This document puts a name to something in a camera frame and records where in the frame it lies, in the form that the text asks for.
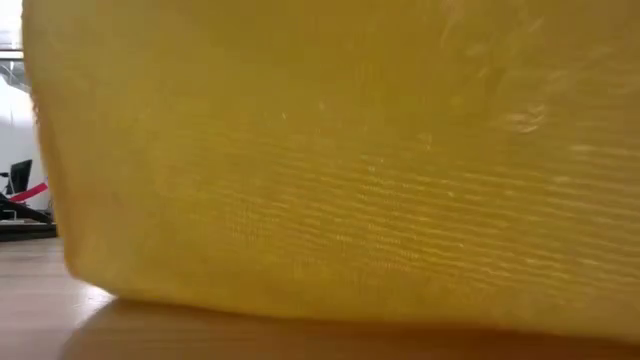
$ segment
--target wooden floor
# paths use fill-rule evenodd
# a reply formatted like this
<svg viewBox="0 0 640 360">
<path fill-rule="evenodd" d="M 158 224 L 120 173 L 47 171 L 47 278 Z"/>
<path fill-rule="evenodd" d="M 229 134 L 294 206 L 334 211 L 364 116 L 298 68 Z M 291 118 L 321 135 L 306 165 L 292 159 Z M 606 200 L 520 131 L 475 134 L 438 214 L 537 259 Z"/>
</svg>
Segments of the wooden floor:
<svg viewBox="0 0 640 360">
<path fill-rule="evenodd" d="M 638 348 L 443 327 L 273 320 L 114 299 L 57 239 L 0 244 L 0 359 L 640 359 Z"/>
</svg>

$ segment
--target yellow translucent block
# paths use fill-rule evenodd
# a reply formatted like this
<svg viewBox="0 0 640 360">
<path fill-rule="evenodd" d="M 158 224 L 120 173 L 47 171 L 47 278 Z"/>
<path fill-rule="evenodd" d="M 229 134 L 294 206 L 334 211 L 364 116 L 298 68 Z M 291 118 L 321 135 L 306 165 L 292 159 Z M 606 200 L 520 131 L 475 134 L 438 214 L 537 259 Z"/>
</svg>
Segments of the yellow translucent block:
<svg viewBox="0 0 640 360">
<path fill-rule="evenodd" d="M 640 2 L 27 0 L 73 274 L 640 340 Z"/>
</svg>

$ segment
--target ridged texture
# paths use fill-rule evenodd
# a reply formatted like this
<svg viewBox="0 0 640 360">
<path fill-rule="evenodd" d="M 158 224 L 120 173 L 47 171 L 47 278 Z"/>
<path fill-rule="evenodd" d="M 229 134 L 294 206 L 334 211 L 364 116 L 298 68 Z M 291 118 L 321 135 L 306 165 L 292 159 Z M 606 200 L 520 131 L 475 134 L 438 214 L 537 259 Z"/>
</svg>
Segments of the ridged texture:
<svg viewBox="0 0 640 360">
<path fill-rule="evenodd" d="M 640 340 L 639 5 L 27 1 L 68 264 L 222 310 Z"/>
</svg>

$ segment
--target red strap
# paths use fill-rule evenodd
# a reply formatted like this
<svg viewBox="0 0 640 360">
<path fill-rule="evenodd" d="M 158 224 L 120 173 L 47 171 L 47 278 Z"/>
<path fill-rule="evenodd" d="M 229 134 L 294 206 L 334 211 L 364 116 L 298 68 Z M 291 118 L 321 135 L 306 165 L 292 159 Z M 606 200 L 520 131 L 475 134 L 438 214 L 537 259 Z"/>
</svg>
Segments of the red strap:
<svg viewBox="0 0 640 360">
<path fill-rule="evenodd" d="M 47 184 L 45 183 L 40 183 L 34 187 L 32 187 L 31 189 L 27 190 L 27 191 L 23 191 L 20 194 L 10 197 L 9 200 L 11 200 L 12 202 L 21 202 L 21 201 L 25 201 L 27 199 L 30 199 L 38 194 L 40 194 L 41 192 L 44 192 L 48 189 L 49 187 L 47 186 Z"/>
</svg>

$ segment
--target wooden table surface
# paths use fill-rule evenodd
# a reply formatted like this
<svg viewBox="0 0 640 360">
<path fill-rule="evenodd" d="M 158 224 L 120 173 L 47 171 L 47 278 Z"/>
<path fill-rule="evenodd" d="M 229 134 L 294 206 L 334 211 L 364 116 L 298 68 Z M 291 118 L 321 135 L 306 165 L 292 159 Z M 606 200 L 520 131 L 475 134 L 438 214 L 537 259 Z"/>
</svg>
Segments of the wooden table surface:
<svg viewBox="0 0 640 360">
<path fill-rule="evenodd" d="M 0 243 L 0 359 L 640 359 L 631 345 L 451 327 L 275 320 L 114 299 L 58 239 Z"/>
</svg>

